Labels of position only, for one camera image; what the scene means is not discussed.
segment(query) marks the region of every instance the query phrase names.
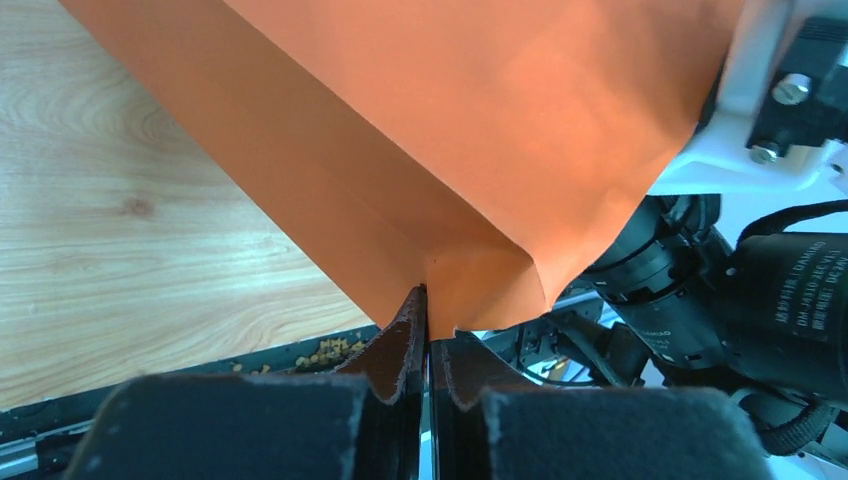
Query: screw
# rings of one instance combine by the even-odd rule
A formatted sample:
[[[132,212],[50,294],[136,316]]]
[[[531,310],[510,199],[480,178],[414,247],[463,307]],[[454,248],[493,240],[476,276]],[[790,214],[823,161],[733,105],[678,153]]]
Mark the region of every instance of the screw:
[[[774,86],[771,97],[781,105],[798,105],[810,96],[811,83],[806,75],[790,73]]]
[[[778,146],[776,143],[772,142],[754,145],[751,147],[751,153],[749,155],[751,160],[759,164],[777,163],[777,161],[780,160]]]

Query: wood grain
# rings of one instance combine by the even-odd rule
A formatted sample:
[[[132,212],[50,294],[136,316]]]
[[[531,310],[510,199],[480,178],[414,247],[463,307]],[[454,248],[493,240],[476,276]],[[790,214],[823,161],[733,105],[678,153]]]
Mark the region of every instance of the wood grain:
[[[0,410],[367,323],[58,3],[0,32]]]

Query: orange envelope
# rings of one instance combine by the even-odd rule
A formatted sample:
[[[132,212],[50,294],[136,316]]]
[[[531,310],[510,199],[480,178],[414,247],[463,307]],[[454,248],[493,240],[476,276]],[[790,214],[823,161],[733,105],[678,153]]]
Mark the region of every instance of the orange envelope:
[[[742,0],[61,0],[375,322],[550,308],[691,137]]]

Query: black mechanical part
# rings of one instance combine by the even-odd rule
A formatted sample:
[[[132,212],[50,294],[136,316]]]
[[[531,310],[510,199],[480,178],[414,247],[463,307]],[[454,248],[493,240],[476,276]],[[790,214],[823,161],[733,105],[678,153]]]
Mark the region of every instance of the black mechanical part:
[[[430,379],[439,480],[771,478],[714,391],[539,388],[469,334],[431,344]]]
[[[730,252],[713,227],[719,209],[716,195],[646,197],[581,276],[658,357],[681,368],[725,363],[709,310]]]
[[[556,311],[575,312],[591,317],[594,319],[592,321],[597,321],[603,302],[597,298],[582,300],[582,297],[564,297],[555,307]],[[552,341],[555,341],[556,332],[547,321],[537,319],[522,325],[527,339],[522,355],[525,364],[536,364],[556,356],[552,350]],[[486,337],[484,343],[498,356],[508,359],[508,363],[514,363],[518,329],[519,327],[512,327],[493,332]],[[245,374],[254,372],[260,374],[267,368],[266,366],[270,367],[269,374],[327,372],[337,366],[335,362],[347,359],[346,351],[354,351],[345,347],[356,347],[359,342],[370,341],[378,332],[375,326],[357,328],[190,367],[179,373],[220,374],[238,369]],[[328,349],[327,345],[340,346],[341,351],[336,354],[335,350]],[[315,358],[316,355],[320,357],[322,353],[327,354],[325,356],[329,357],[328,362],[321,362],[320,358],[315,362],[310,360],[309,364],[304,361]],[[48,475],[53,475],[50,472],[67,467],[67,452],[71,448],[76,448],[79,443],[79,433],[88,430],[98,407],[114,388],[105,387],[82,392],[0,413],[0,437],[3,440],[0,443],[0,477],[40,469],[40,477],[37,478],[48,478]],[[62,437],[59,443],[54,442],[54,437],[57,436]],[[76,445],[67,444],[68,441],[73,443],[75,440]],[[57,451],[59,444],[63,451]],[[15,467],[5,468],[7,462],[12,462]]]
[[[66,478],[416,478],[426,332],[416,288],[347,373],[130,381]]]
[[[702,370],[677,369],[663,362],[655,365],[666,378],[666,386],[711,385],[731,394],[739,406],[751,415],[765,450],[771,455],[811,452],[838,465],[848,462],[845,439],[824,442],[826,431],[840,430],[833,425],[838,410],[818,402],[806,405],[787,397],[769,385],[754,382],[727,367]]]
[[[425,299],[414,290],[334,373],[128,382],[66,478],[416,478]],[[540,388],[465,333],[430,345],[429,372],[440,479],[771,478],[752,425],[714,391]]]
[[[581,323],[602,328],[598,325],[598,321],[600,321],[603,308],[604,301],[592,290],[578,291],[575,295],[560,297],[548,315],[578,315]],[[518,334],[522,331],[524,338],[518,342]],[[483,337],[486,347],[511,365],[517,365],[517,355],[521,356],[522,365],[535,365],[562,355],[570,357],[569,353],[582,355],[570,341],[567,342],[573,347],[570,352],[561,352],[558,345],[561,342],[563,342],[561,333],[548,321],[547,315],[506,330],[491,332]],[[519,343],[520,352],[516,349]],[[583,360],[579,362],[580,364],[588,365],[585,357],[581,356],[579,359]]]
[[[648,360],[651,359],[651,350],[630,327],[623,323],[616,323],[612,328],[606,328],[597,323],[583,321],[580,317],[571,319],[570,324],[572,328],[579,329],[590,339],[593,347],[606,360],[610,368],[621,377],[626,386],[638,387],[645,384],[641,377]],[[592,362],[574,345],[570,337],[560,333],[554,348],[557,353],[589,367],[589,376],[597,385],[610,385],[600,372],[592,368]]]
[[[733,369],[845,408],[848,235],[781,233],[813,218],[811,212],[821,216],[837,207],[844,210],[848,201],[782,210],[746,229],[727,263],[714,315]]]
[[[800,94],[781,98],[785,88]],[[778,65],[746,146],[772,145],[783,157],[828,139],[848,140],[848,21],[814,17]]]
[[[582,382],[582,381],[552,380],[550,378],[539,375],[536,372],[534,372],[534,371],[530,370],[529,368],[527,368],[526,366],[524,366],[524,363],[521,360],[521,354],[522,354],[523,350],[524,350],[524,325],[522,324],[518,327],[518,340],[515,342],[515,352],[516,352],[515,367],[518,369],[519,372],[523,373],[524,375],[526,375],[526,376],[528,376],[528,377],[530,377],[534,380],[538,380],[539,382],[542,382],[544,384],[552,385],[552,386],[556,386],[556,387],[591,387],[591,386],[595,385],[595,383],[592,382],[592,381]]]
[[[592,344],[592,341],[583,334],[580,329],[576,328],[570,321],[560,321],[558,322],[558,328],[561,332],[565,334],[574,345],[580,350],[580,352],[589,359],[591,362],[591,366],[597,369],[600,372],[601,376],[613,387],[627,387],[629,386],[615,371],[615,369],[609,364],[606,358],[604,358],[595,346]]]

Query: black cable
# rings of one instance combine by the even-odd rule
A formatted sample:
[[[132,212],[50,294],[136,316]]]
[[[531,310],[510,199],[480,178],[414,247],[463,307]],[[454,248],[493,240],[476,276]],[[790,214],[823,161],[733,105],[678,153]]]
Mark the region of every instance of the black cable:
[[[592,345],[592,342],[586,338],[586,335],[583,335],[583,332],[574,328],[573,325],[568,323],[567,321],[562,320],[554,320],[553,318],[548,317],[548,321],[551,322],[557,329],[559,329],[562,333],[565,334],[574,345],[577,346],[578,349],[592,362],[593,365],[601,372],[601,375],[607,379],[610,385],[614,387],[627,387],[627,383],[619,376],[615,370],[613,370],[612,366],[607,362],[607,360],[601,356],[598,350]]]
[[[736,244],[738,245],[742,243],[742,240],[754,235],[780,233],[792,224],[845,211],[848,211],[848,200],[834,200],[832,202],[784,208],[751,222],[750,225],[745,227],[745,230],[742,230]]]
[[[669,228],[677,228],[686,221],[686,217],[689,216],[694,207],[695,203],[692,202],[692,197],[690,195],[683,195],[677,197],[674,205],[671,206],[668,212],[663,213],[662,217],[668,223]]]
[[[838,411],[823,403],[810,403],[801,413],[788,422],[771,427],[757,421],[757,434],[763,448],[772,455],[794,455],[816,440],[831,422]]]
[[[524,325],[522,324],[520,327],[518,327],[518,340],[515,342],[515,366],[516,366],[516,368],[518,368],[519,372],[523,373],[524,375],[527,375],[528,377],[530,377],[534,380],[538,380],[538,381],[540,381],[544,384],[553,385],[553,386],[556,386],[556,387],[595,387],[595,386],[597,386],[594,382],[591,382],[591,381],[587,381],[587,382],[574,382],[574,381],[562,382],[562,381],[559,381],[559,380],[552,380],[550,378],[543,377],[543,376],[539,375],[538,373],[536,373],[536,372],[530,370],[529,368],[525,367],[524,364],[521,362],[521,353],[522,353],[523,350],[524,350]]]
[[[698,205],[701,215],[693,238],[700,243],[710,234],[709,227],[714,225],[721,216],[721,195],[714,193],[698,195]]]

